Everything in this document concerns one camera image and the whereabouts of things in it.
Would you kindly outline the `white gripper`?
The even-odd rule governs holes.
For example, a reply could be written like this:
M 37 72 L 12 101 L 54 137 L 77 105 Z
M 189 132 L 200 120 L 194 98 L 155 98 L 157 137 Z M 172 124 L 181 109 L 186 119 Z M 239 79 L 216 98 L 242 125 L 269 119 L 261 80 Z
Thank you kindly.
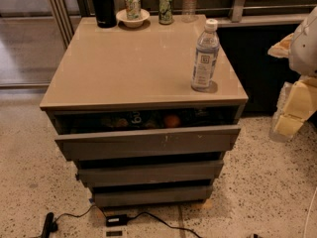
M 272 131 L 291 138 L 303 126 L 303 121 L 308 120 L 316 111 L 317 78 L 306 77 L 300 79 L 292 85 L 283 107 L 283 113 L 287 116 L 273 116 Z

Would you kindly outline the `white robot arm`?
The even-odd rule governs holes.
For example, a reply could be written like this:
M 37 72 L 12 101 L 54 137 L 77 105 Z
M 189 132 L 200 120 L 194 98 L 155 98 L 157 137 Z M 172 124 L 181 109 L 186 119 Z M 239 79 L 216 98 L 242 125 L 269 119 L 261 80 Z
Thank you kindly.
M 283 142 L 290 140 L 317 111 L 317 7 L 267 53 L 288 59 L 290 69 L 300 74 L 294 83 L 283 85 L 272 117 L 271 137 Z

